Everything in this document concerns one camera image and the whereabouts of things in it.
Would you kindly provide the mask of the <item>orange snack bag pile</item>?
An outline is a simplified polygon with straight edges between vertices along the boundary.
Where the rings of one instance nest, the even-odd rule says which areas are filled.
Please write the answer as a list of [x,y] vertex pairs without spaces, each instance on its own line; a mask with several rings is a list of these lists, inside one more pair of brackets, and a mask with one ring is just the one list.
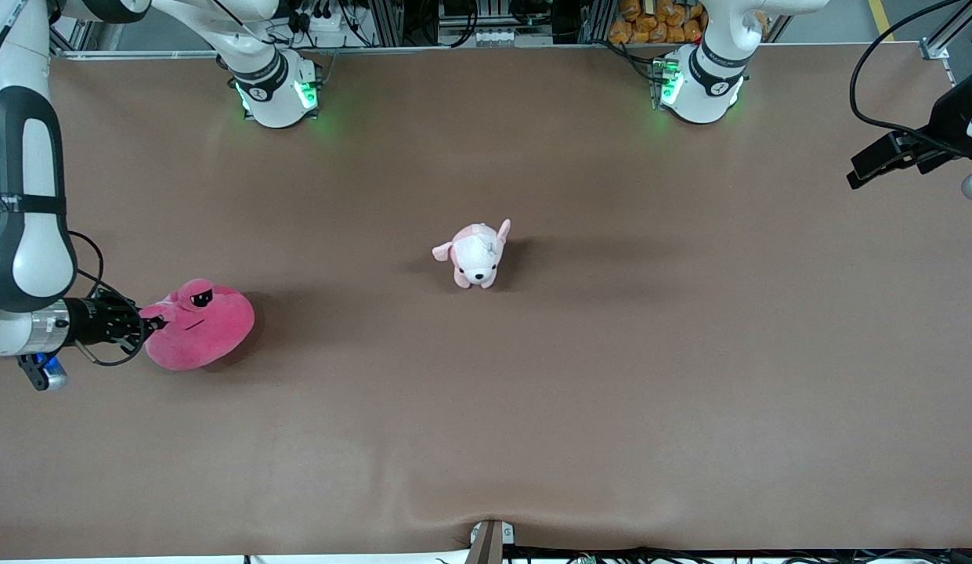
[[607,42],[697,43],[709,22],[700,0],[618,0]]

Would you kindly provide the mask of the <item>white power strip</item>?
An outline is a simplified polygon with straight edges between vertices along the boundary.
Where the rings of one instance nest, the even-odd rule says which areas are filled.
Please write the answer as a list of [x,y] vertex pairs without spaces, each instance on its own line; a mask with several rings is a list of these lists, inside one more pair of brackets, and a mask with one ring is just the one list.
[[346,28],[340,0],[287,0],[289,28],[296,33],[338,33]]

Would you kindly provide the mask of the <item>aluminium table edge rail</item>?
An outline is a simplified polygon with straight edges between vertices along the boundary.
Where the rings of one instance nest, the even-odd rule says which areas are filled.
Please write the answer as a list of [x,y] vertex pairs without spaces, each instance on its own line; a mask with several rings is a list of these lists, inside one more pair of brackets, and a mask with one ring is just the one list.
[[[851,47],[868,48],[869,43],[848,42],[848,43],[764,43],[757,48],[757,53],[764,53],[765,48],[769,47],[807,47],[807,48],[826,48],[826,47]],[[392,48],[379,47],[304,47],[297,50],[301,54],[307,55],[407,55],[423,52],[529,52],[545,50],[575,51],[585,49],[603,49],[601,44],[526,44],[514,46],[465,46],[458,48],[431,47],[431,46],[404,46]],[[56,60],[73,61],[130,61],[130,60],[212,60],[217,56],[214,51],[208,50],[149,50],[149,51],[123,51],[123,50],[64,50],[52,48],[50,50]]]

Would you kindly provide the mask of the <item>pale pink dog plush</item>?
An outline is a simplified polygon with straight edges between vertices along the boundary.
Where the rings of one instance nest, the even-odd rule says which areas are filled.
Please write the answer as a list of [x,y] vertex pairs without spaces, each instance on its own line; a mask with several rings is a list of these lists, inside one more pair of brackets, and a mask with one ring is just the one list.
[[510,229],[510,219],[501,222],[499,229],[474,222],[432,248],[432,257],[439,262],[450,262],[453,281],[458,287],[489,289],[496,281]]

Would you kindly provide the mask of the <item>round pink plush toy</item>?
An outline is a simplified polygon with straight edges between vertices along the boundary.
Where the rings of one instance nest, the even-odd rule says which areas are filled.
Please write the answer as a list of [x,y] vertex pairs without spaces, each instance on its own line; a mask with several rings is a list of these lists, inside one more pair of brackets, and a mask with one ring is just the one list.
[[169,325],[152,327],[144,347],[150,360],[170,371],[191,371],[227,356],[255,324],[246,297],[208,279],[185,282],[166,298],[141,310],[164,310]]

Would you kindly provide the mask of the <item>aluminium corner post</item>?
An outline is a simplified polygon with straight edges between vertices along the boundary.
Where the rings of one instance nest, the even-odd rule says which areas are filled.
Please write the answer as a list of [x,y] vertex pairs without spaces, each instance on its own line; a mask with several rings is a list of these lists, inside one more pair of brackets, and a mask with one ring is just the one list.
[[925,60],[944,65],[953,85],[972,75],[972,0],[955,0],[942,9],[944,19],[921,39]]

